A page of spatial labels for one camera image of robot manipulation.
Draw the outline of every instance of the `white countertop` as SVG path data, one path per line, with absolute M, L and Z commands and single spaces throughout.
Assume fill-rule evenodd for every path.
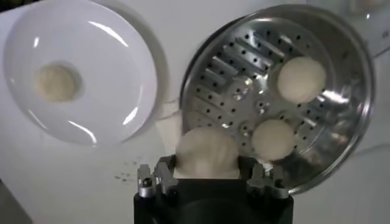
M 201 42 L 235 18 L 271 5 L 306 0 L 97 2 L 128 19 L 146 40 L 157 64 L 161 98 L 136 136 L 116 147 L 91 149 L 45 134 L 21 114 L 0 83 L 0 105 L 10 105 L 0 113 L 0 177 L 35 223 L 133 223 L 137 168 L 141 163 L 155 166 L 166 155 L 154 125 L 159 106 L 178 98 L 186 67 Z M 384 92 L 390 83 L 390 65 L 384 61 L 390 61 L 389 52 L 375 62 L 377 105 L 359 150 L 389 142 L 390 125 L 385 119 L 390 99 Z M 296 198 L 296 223 L 311 223 L 314 214 L 304 214 L 302 209 L 315 209 L 315 201 L 302 196 Z

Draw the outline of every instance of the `white surface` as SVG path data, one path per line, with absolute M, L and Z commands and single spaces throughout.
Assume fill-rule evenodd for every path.
M 389 223 L 390 146 L 357 153 L 338 173 L 295 197 L 295 223 Z
M 180 83 L 187 64 L 199 43 L 209 34 L 239 16 L 262 7 L 291 1 L 99 0 L 99 2 L 128 19 L 146 40 L 157 64 L 162 90 L 159 92 L 158 102 L 161 105 L 162 99 L 176 99 L 179 96 Z M 14 13 L 0 14 L 1 34 L 8 32 L 13 18 L 16 17 Z M 4 40 L 4 35 L 0 35 L 1 40 Z M 369 131 L 359 150 L 389 142 L 390 98 L 387 92 L 390 84 L 389 61 L 388 52 L 375 62 L 378 69 L 377 103 Z M 132 223 L 132 197 L 137 188 L 136 169 L 140 163 L 154 166 L 158 158 L 165 155 L 163 143 L 153 120 L 147 122 L 138 134 L 121 145 L 91 149 L 60 142 L 37 128 L 16 107 L 7 86 L 2 82 L 0 105 L 2 105 L 0 177 L 35 223 Z M 160 117 L 157 110 L 154 113 L 154 120 L 156 117 Z M 388 160 L 385 155 L 380 159 Z M 344 174 L 347 177 L 359 177 L 359 173 L 353 169 L 347 169 Z M 371 177 L 373 180 L 367 182 L 369 186 L 381 184 L 382 179 L 375 179 L 377 176 L 374 173 Z M 350 188 L 338 191 L 342 193 L 335 196 L 342 198 L 346 191 L 350 191 Z M 326 198 L 332 192 L 332 189 L 329 191 L 325 189 L 318 191 L 315 196 L 308 194 L 307 197 L 297 198 L 296 223 L 319 222 L 316 216 L 322 212 L 323 206 L 330 209 L 337 205 L 338 201 L 324 200 L 326 201 L 324 205 L 323 201 L 316 198 Z M 344 208 L 337 208 L 332 213 L 335 216 L 332 219 L 323 216 L 329 213 L 320 213 L 321 222 L 339 220 L 340 222 L 336 223 L 352 224 L 343 222 L 348 221 L 344 219 L 345 214 L 342 210 Z M 370 215 L 375 214 L 369 210 L 368 212 Z M 386 211 L 380 213 L 378 217 L 383 217 L 384 214 Z M 356 223 L 368 222 L 360 219 Z
M 51 64 L 80 77 L 73 100 L 48 102 L 34 90 L 34 73 Z M 90 1 L 33 5 L 9 33 L 2 67 L 25 115 L 50 135 L 82 145 L 130 137 L 149 117 L 157 93 L 154 62 L 141 35 Z

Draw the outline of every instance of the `dough ball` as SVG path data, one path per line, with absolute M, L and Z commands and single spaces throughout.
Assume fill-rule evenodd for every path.
M 238 178 L 238 149 L 232 137 L 213 127 L 195 128 L 176 147 L 177 178 Z
M 280 70 L 277 86 L 280 95 L 292 103 L 307 103 L 325 87 L 326 70 L 310 57 L 296 57 Z
M 254 131 L 252 145 L 262 160 L 283 159 L 294 149 L 294 131 L 286 122 L 267 120 Z
M 47 101 L 62 102 L 73 99 L 77 86 L 69 69 L 47 65 L 34 74 L 34 90 Z

